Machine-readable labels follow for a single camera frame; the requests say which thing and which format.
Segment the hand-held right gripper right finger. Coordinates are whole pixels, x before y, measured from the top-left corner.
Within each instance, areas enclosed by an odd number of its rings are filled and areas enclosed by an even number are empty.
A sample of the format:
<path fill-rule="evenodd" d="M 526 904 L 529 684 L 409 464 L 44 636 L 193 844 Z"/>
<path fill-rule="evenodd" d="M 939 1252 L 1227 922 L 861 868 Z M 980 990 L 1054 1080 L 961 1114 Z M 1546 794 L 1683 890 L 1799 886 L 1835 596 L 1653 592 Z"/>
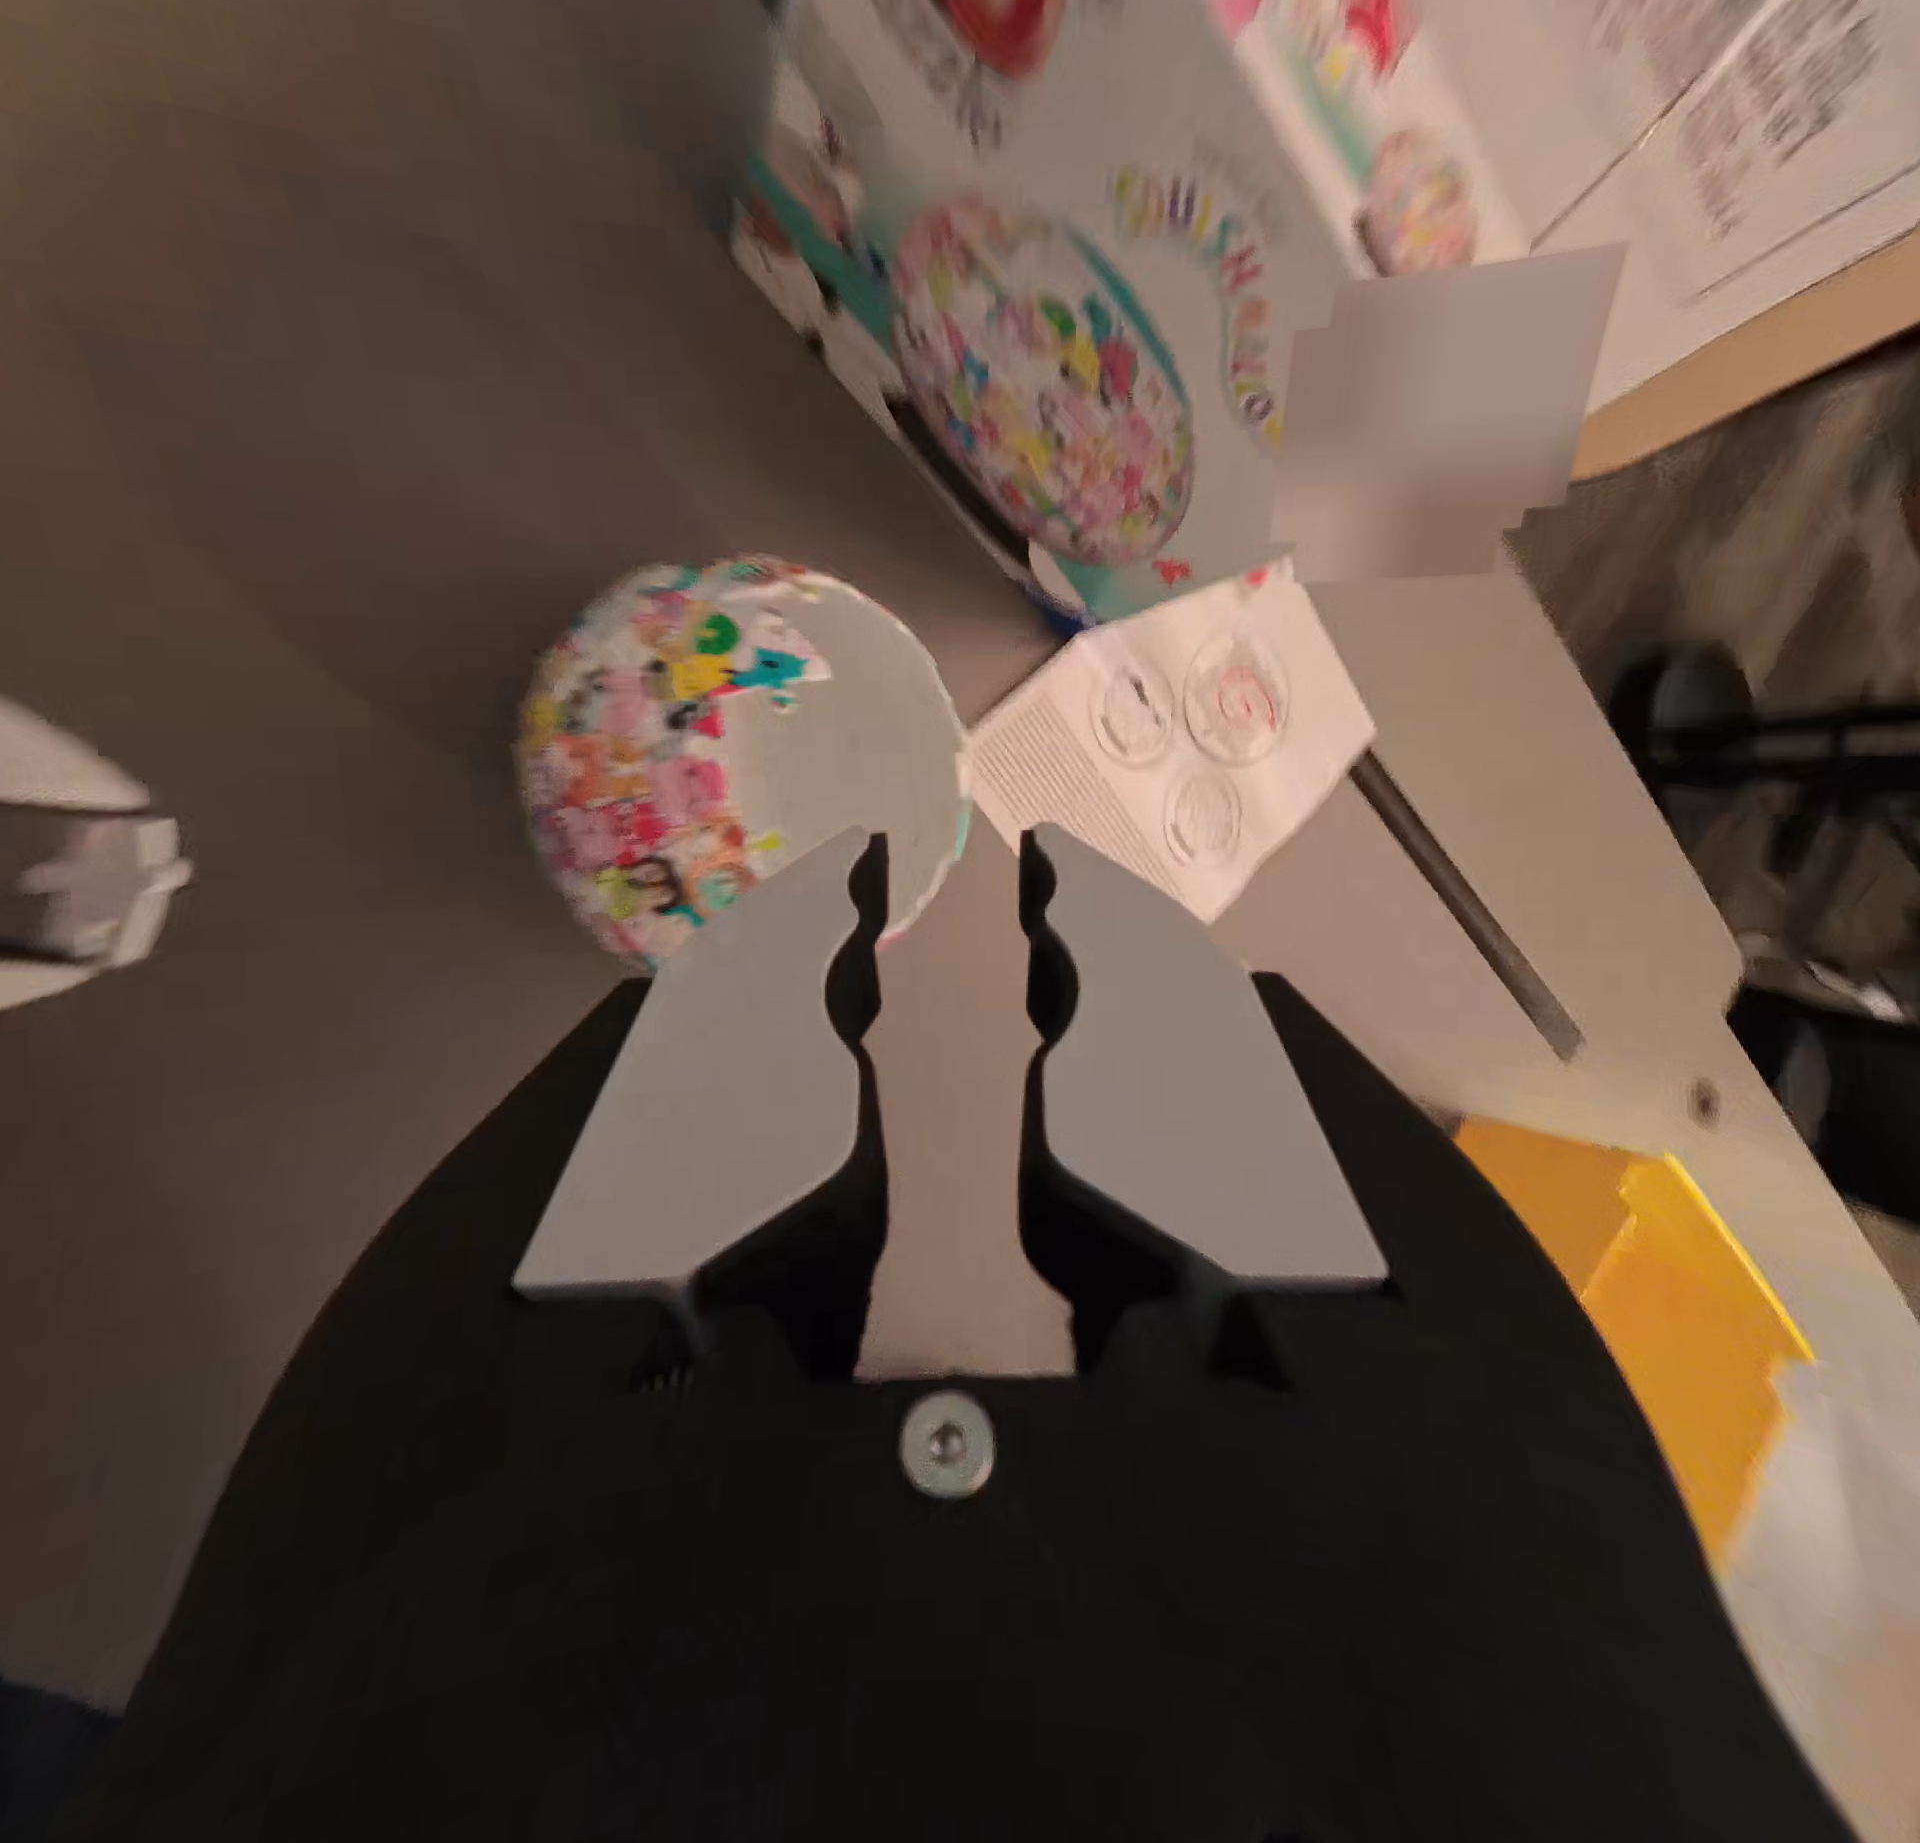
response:
<path fill-rule="evenodd" d="M 1020 836 L 1020 1250 L 1109 1344 L 1148 1304 L 1210 1342 L 1251 1292 L 1362 1294 L 1388 1264 L 1249 970 L 1056 824 Z"/>

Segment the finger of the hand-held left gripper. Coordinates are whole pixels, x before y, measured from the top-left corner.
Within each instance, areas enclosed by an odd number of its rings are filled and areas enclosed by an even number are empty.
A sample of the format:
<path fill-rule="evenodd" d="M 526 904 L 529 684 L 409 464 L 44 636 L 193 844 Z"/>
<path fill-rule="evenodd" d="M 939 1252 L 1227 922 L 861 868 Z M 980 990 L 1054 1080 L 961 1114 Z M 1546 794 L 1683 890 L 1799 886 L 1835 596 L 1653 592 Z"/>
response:
<path fill-rule="evenodd" d="M 172 818 L 4 818 L 3 1008 L 145 962 L 193 874 Z"/>
<path fill-rule="evenodd" d="M 157 816 L 146 786 L 83 738 L 3 700 L 3 816 L 43 824 L 143 822 Z"/>

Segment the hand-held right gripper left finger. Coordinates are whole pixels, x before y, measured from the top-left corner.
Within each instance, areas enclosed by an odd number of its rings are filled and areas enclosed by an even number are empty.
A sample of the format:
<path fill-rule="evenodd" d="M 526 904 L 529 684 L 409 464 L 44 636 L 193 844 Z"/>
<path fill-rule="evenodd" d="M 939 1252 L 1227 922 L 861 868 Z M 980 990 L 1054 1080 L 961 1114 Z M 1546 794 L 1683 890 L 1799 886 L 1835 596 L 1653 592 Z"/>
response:
<path fill-rule="evenodd" d="M 529 1300 L 646 1298 L 692 1342 L 737 1310 L 861 1344 L 889 1238 L 867 1036 L 889 842 L 846 830 L 653 980 L 513 1278 Z"/>

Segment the colourful puzzle ball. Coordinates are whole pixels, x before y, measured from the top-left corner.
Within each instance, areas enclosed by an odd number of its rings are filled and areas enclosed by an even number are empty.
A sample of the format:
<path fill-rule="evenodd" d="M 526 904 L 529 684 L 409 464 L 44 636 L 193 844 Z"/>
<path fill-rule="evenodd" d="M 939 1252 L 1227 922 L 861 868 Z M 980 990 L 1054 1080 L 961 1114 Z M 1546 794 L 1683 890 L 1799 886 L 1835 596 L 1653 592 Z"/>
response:
<path fill-rule="evenodd" d="M 651 562 L 540 656 L 514 770 L 540 870 L 653 978 L 844 830 L 887 840 L 889 938 L 973 826 L 966 734 L 893 612 L 775 556 Z"/>

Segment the printed puzzle box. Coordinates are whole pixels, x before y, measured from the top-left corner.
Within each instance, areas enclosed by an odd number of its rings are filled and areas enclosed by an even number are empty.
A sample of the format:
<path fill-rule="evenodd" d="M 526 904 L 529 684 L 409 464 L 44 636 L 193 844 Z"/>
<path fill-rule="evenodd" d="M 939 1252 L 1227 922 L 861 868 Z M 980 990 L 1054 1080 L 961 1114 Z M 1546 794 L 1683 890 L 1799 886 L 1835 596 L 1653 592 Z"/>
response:
<path fill-rule="evenodd" d="M 1524 226 L 1419 0 L 778 0 L 733 258 L 1067 632 L 1274 554 L 1295 338 Z"/>

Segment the white paper leaflet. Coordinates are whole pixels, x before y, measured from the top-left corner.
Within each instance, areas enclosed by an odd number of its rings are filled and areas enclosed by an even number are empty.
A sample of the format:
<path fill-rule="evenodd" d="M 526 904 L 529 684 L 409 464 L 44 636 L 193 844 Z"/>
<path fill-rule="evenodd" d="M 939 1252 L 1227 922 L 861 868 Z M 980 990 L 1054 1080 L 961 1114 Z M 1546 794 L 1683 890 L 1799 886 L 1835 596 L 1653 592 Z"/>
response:
<path fill-rule="evenodd" d="M 1059 826 L 1222 918 L 1377 724 L 1288 564 L 1076 636 L 973 730 L 976 810 Z"/>

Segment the yellow plastic bin stack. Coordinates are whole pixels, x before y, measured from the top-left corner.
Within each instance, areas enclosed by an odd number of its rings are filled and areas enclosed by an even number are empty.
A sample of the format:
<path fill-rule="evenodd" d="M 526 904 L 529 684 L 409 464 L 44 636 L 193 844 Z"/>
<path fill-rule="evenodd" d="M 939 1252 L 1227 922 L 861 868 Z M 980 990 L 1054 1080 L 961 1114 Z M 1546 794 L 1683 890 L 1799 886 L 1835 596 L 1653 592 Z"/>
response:
<path fill-rule="evenodd" d="M 1455 1146 L 1568 1284 L 1663 1450 L 1716 1572 L 1730 1566 L 1817 1354 L 1673 1156 L 1467 1118 Z"/>

